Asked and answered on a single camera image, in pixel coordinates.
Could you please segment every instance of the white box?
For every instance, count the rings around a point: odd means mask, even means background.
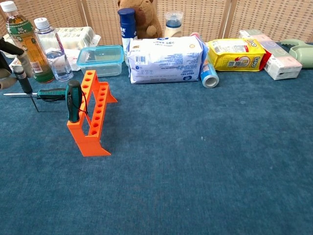
[[[264,69],[274,80],[296,78],[299,75],[302,64],[268,36],[256,29],[239,31],[239,38],[250,37],[258,40],[263,48],[272,54]]]

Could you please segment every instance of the test tube rack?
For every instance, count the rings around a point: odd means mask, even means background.
[[[91,93],[94,95],[96,102],[92,118],[90,119],[88,114],[86,115],[85,112],[80,111],[79,121],[68,121],[67,127],[84,157],[111,155],[111,153],[102,148],[100,137],[107,103],[116,103],[117,100],[111,95],[108,82],[99,82],[95,70],[86,71],[81,87],[86,96],[87,104],[89,104]],[[86,103],[83,97],[80,109],[85,110],[85,107]],[[85,118],[89,124],[88,135],[85,135],[83,131]]]

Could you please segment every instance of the yellow package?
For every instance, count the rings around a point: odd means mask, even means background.
[[[260,71],[268,60],[255,39],[216,39],[207,46],[214,68],[219,71]]]

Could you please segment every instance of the teddy bear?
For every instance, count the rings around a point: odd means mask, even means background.
[[[118,0],[119,9],[133,8],[138,39],[161,38],[162,28],[157,18],[153,0]]]

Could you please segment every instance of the white bottle cap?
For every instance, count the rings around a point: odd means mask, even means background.
[[[18,10],[18,8],[16,7],[16,5],[13,1],[0,2],[0,5],[1,5],[1,8],[4,12],[12,12],[12,11]]]
[[[47,20],[47,18],[43,18],[43,17],[42,18],[36,18],[36,19],[34,19],[34,23],[38,29],[44,29],[44,28],[50,27],[50,24],[49,24],[49,21]]]

